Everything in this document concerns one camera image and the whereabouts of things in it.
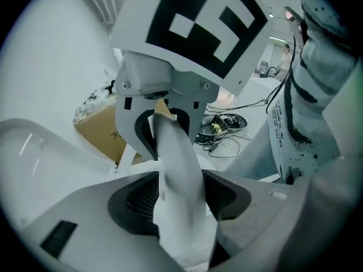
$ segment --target screw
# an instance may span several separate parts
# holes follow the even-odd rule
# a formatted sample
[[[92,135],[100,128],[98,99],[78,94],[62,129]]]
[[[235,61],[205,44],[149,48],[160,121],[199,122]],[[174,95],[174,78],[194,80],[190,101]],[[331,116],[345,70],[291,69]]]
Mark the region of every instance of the screw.
[[[123,89],[128,90],[128,89],[130,89],[130,87],[131,87],[131,85],[130,85],[129,82],[124,82],[123,83]]]

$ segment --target black cable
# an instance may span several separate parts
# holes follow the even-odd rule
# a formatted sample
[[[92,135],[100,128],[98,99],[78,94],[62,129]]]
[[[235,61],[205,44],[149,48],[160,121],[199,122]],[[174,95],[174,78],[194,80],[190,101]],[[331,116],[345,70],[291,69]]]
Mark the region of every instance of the black cable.
[[[210,154],[211,151],[208,150],[208,155],[210,157],[213,157],[213,158],[235,158],[235,157],[237,157],[237,155],[240,152],[240,144],[235,139],[232,139],[230,137],[225,137],[224,139],[231,139],[231,140],[233,140],[234,142],[236,142],[238,144],[238,151],[237,151],[236,155],[234,155],[234,156],[213,156],[213,155]]]
[[[248,107],[262,107],[262,106],[265,106],[267,105],[267,100],[266,99],[262,99],[262,100],[259,100],[258,102],[255,102],[253,104],[248,104],[248,105],[244,105],[244,106],[240,106],[240,107],[235,107],[235,108],[216,108],[216,107],[213,107],[213,106],[210,106],[208,105],[209,108],[212,108],[212,109],[215,109],[215,110],[218,110],[218,111],[214,111],[214,110],[209,110],[208,108],[206,108],[206,110],[208,112],[211,112],[211,113],[217,113],[217,114],[220,114],[220,113],[223,113],[223,112],[226,112],[226,111],[231,111],[231,110],[238,110],[238,109],[242,109],[242,108],[248,108]]]
[[[270,75],[271,69],[275,69],[277,73],[277,68],[275,68],[274,66],[270,66],[270,68],[267,70],[266,78],[268,78],[268,76]]]
[[[213,158],[235,158],[239,154],[239,152],[240,152],[240,144],[239,144],[238,141],[232,139],[231,137],[243,138],[243,139],[249,140],[249,141],[251,140],[249,138],[246,138],[246,137],[243,137],[243,136],[239,136],[239,135],[234,135],[233,134],[233,135],[228,136],[228,137],[226,135],[227,134],[224,134],[223,137],[218,137],[215,140],[210,141],[210,142],[206,142],[204,144],[201,144],[201,143],[198,143],[198,142],[195,142],[195,143],[197,143],[198,145],[204,145],[203,146],[203,150],[204,151],[207,151],[208,152],[208,155],[210,157],[213,157]],[[220,143],[222,143],[225,139],[228,139],[228,138],[231,139],[231,140],[233,140],[234,142],[236,142],[238,144],[238,151],[237,151],[236,155],[234,155],[234,156],[213,156],[213,155],[210,154],[211,152],[213,152],[218,147],[218,145]]]
[[[231,116],[231,115],[238,116],[237,114],[227,114],[227,116]],[[218,116],[218,115],[204,114],[204,116]],[[241,129],[238,129],[238,130],[231,129],[231,128],[229,128],[228,124],[227,124],[227,127],[228,128],[226,130],[224,130],[223,132],[221,132],[221,133],[215,133],[215,134],[211,134],[210,136],[208,136],[206,138],[205,142],[195,141],[195,143],[200,145],[200,146],[203,146],[202,149],[204,151],[211,151],[212,152],[214,149],[216,149],[218,147],[219,143],[221,143],[227,137],[227,135],[229,135],[228,137],[238,137],[238,138],[243,138],[245,140],[250,140],[249,138],[246,138],[246,137],[243,137],[243,136],[240,136],[240,135],[236,135],[235,132],[237,132],[237,131],[239,131]]]
[[[275,90],[277,90],[278,89],[278,87],[279,87],[280,85],[278,85],[276,88],[274,88],[272,91],[271,91],[271,93],[267,96],[267,98],[266,98],[266,100],[267,100],[267,102],[269,102],[270,101],[270,97],[271,97],[271,95],[275,92]]]
[[[277,87],[277,91],[273,94],[273,92],[276,90],[276,88],[267,96],[267,97],[270,97],[271,94],[273,94],[272,96],[272,99],[267,103],[267,107],[266,107],[266,114],[267,114],[267,110],[268,110],[268,107],[271,105],[273,99],[277,96],[278,92],[282,89],[283,85],[285,84],[286,80],[289,78],[289,75],[290,75],[290,72],[292,71],[292,65],[293,65],[293,62],[295,60],[295,50],[296,50],[296,40],[295,40],[295,36],[293,36],[294,38],[294,53],[293,53],[293,57],[291,58],[291,62],[290,62],[290,67],[289,67],[289,70],[288,70],[288,73],[286,74],[286,77],[285,79],[280,83],[280,85]]]

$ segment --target gray plastic part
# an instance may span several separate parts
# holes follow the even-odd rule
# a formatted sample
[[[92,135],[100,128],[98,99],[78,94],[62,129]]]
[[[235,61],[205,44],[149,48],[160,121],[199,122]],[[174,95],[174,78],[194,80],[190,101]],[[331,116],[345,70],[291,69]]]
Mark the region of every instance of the gray plastic part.
[[[108,212],[129,233],[159,237],[158,226],[153,223],[158,198],[159,172],[154,171],[111,195]]]
[[[188,115],[189,122],[179,122],[179,124],[183,127],[183,124],[188,123],[188,131],[185,130],[185,132],[193,144],[202,122],[206,103],[200,103],[198,108],[195,109],[194,101],[188,97],[180,96],[176,93],[170,93],[167,98],[169,98],[168,108],[171,113],[176,113],[173,109],[177,109],[184,111]]]
[[[128,110],[125,109],[125,100],[126,97],[120,95],[116,99],[115,124],[117,131],[143,157],[150,160],[157,160],[153,140],[141,134],[142,123],[147,124],[146,126],[150,129],[147,116],[151,116],[154,113],[157,101],[144,99],[139,96],[133,97],[131,108]]]
[[[174,93],[197,102],[214,102],[220,90],[217,84],[191,71],[174,70],[173,82],[172,91]]]
[[[247,189],[249,207],[235,220],[218,223],[216,240],[232,257],[210,271],[297,271],[306,268],[339,234],[359,202],[362,158],[339,158],[314,177],[294,185],[249,180],[209,171]],[[38,217],[20,238],[54,271],[183,271],[155,236],[128,233],[109,216],[110,196],[149,173],[89,186],[67,196]],[[271,196],[288,194],[286,199]],[[59,261],[39,245],[61,220],[77,229]]]
[[[251,193],[244,187],[202,170],[205,201],[215,219],[231,220],[241,215],[251,204]]]
[[[77,190],[40,215],[20,236],[30,246],[40,245],[59,221],[67,220],[78,226],[59,261],[76,271],[183,271],[162,249],[156,236],[131,234],[108,213],[107,203],[115,191],[148,174]],[[45,259],[48,266],[53,263],[51,270],[59,267],[58,263]]]
[[[174,68],[167,61],[145,54],[125,51],[115,87],[123,96],[148,95],[169,91],[173,85]]]
[[[339,234],[358,204],[363,187],[362,171],[361,158],[339,158],[313,177],[299,177],[266,229],[254,241],[241,247],[241,252],[211,271],[297,271],[307,268]],[[217,233],[217,240],[218,237],[221,243],[226,240],[223,247],[228,249],[230,239],[240,241],[246,227],[235,228],[233,232],[223,225],[222,222],[222,232]]]

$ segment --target cardboard box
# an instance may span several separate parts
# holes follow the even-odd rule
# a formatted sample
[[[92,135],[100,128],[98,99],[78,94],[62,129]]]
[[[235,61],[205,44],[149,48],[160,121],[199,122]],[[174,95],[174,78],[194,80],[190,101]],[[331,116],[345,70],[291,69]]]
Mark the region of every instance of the cardboard box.
[[[99,112],[88,115],[74,126],[93,146],[118,164],[127,143],[117,132],[115,110],[116,106],[110,105]],[[163,100],[157,102],[155,111],[170,115]]]

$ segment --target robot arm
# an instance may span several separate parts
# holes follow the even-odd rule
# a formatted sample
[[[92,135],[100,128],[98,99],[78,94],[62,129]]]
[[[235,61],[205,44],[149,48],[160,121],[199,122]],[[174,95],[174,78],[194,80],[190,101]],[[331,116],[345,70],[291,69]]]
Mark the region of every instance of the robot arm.
[[[177,71],[169,62],[136,52],[125,52],[116,78],[116,127],[142,156],[157,160],[155,140],[148,118],[158,99],[193,143],[207,103],[215,101],[219,87],[193,72]]]

